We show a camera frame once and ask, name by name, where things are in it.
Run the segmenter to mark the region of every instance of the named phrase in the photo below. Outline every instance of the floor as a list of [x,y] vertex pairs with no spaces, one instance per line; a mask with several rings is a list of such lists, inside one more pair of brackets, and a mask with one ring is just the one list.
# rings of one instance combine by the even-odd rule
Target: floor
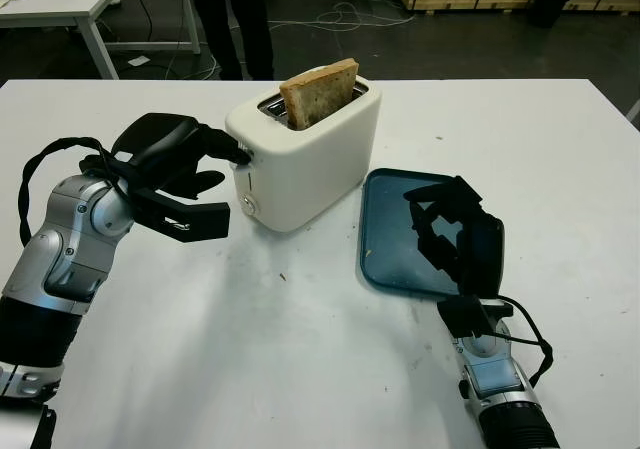
[[[144,0],[152,40],[176,40],[180,0]],[[397,0],[267,0],[274,21],[276,78],[354,57],[370,79],[587,78],[624,114],[640,97],[638,16],[563,14],[551,29],[529,25],[524,14],[412,15]],[[300,25],[278,21],[336,21]],[[231,17],[230,24],[235,25]],[[101,18],[105,40],[144,40],[149,25],[139,0],[122,0]],[[234,39],[242,60],[239,31]],[[123,79],[201,79],[212,61],[203,54],[115,53]],[[0,85],[12,78],[97,78],[81,37],[65,28],[0,32]]]

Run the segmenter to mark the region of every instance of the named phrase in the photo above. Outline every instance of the white table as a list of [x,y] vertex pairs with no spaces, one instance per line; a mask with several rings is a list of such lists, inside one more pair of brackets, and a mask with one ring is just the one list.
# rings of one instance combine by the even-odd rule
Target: white table
[[[637,131],[588,81],[378,84],[371,168],[460,174],[504,221],[502,293],[554,346],[536,393],[563,447],[637,447]],[[48,142],[91,135],[110,146],[147,111],[221,127],[268,87],[9,81],[2,277],[21,249],[23,164]],[[59,153],[36,173],[34,229],[52,186],[84,154]],[[230,176],[220,161],[202,167]],[[67,354],[51,401],[54,448],[481,447],[435,304],[378,292],[358,272],[360,197],[354,190],[305,228],[276,234],[241,213],[227,180],[202,201],[230,202],[229,238],[185,245],[136,226]],[[509,325],[531,336],[523,319]],[[529,374],[540,361],[531,347],[515,355]]]
[[105,44],[96,19],[111,0],[19,0],[0,8],[0,27],[77,26],[104,79],[118,79],[108,49],[112,50],[191,50],[200,53],[200,43],[191,0],[183,1],[184,22],[190,42],[144,42]]

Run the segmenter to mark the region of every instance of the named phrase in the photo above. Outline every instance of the tray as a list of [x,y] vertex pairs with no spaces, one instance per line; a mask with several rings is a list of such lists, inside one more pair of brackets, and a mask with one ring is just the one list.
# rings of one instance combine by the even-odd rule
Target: tray
[[[409,203],[403,194],[438,184],[450,176],[376,169],[364,184],[360,218],[360,267],[374,287],[392,292],[458,294],[457,284],[435,269],[418,252],[418,235],[411,228]],[[436,219],[434,230],[455,244],[460,223]]]

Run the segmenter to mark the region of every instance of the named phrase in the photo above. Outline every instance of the black pants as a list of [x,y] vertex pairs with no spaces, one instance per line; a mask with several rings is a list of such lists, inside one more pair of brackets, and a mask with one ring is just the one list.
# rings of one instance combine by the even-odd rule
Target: black pants
[[[225,0],[194,0],[194,3],[204,26],[209,50],[222,68],[220,78],[242,80],[240,62],[227,22]],[[273,79],[273,49],[264,0],[231,0],[231,7],[242,33],[249,74],[256,80]]]

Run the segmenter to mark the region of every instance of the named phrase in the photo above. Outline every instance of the bread slice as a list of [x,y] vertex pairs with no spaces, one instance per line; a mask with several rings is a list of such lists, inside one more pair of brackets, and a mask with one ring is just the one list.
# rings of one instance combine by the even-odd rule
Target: bread slice
[[280,94],[291,125],[306,129],[349,104],[357,73],[358,63],[345,59],[283,82]]

